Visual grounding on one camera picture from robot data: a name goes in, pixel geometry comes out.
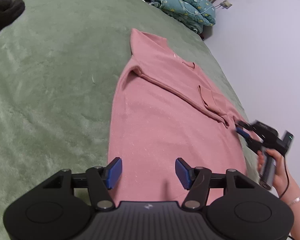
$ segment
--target plush green fabric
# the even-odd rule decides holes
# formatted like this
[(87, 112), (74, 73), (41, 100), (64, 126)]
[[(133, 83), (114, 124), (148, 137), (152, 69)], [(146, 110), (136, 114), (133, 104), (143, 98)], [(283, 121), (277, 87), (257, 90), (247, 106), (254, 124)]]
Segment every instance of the plush green fabric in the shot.
[[(0, 240), (9, 203), (61, 168), (105, 165), (112, 99), (130, 30), (168, 38), (244, 115), (200, 37), (142, 0), (24, 0), (0, 32)], [(245, 151), (255, 176), (254, 156)]]

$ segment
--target silver bracelet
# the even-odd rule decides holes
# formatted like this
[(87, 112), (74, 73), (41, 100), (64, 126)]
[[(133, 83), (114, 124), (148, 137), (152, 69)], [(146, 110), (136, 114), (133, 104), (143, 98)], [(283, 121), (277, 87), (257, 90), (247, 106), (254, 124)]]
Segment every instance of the silver bracelet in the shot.
[(291, 205), (293, 205), (293, 204), (295, 204), (295, 203), (298, 203), (299, 201), (300, 201), (300, 196), (297, 197), (297, 198), (295, 198), (294, 200), (292, 200), (292, 201), (288, 204), (288, 206), (291, 206)]

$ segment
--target wall socket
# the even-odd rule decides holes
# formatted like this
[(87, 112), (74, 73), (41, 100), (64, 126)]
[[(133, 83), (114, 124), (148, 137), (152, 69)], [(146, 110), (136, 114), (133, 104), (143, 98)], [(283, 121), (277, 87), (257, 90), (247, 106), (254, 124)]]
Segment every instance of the wall socket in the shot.
[(220, 3), (220, 5), (226, 9), (229, 9), (232, 6), (232, 4), (228, 2), (228, 0), (224, 0), (223, 2)]

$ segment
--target white wall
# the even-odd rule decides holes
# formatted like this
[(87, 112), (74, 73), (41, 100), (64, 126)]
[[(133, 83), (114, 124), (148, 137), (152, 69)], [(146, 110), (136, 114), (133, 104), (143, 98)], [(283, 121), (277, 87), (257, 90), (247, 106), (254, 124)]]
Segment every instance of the white wall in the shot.
[(205, 43), (250, 121), (294, 134), (287, 163), (300, 185), (300, 0), (229, 2)]

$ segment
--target person's hand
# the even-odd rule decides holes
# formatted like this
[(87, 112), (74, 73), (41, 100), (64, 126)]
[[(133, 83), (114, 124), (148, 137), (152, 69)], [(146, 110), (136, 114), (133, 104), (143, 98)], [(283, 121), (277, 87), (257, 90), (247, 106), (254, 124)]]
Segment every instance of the person's hand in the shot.
[[(267, 149), (266, 152), (272, 156), (277, 164), (277, 168), (274, 175), (273, 186), (276, 189), (278, 195), (280, 196), (286, 189), (288, 185), (287, 174), (289, 176), (289, 187), (286, 193), (282, 196), (282, 200), (286, 203), (289, 203), (296, 197), (300, 195), (300, 189), (294, 179), (291, 177), (290, 172), (287, 168), (287, 174), (284, 168), (284, 157), (274, 149)], [(261, 151), (258, 151), (258, 171), (261, 170), (262, 165), (265, 163), (264, 156)]]

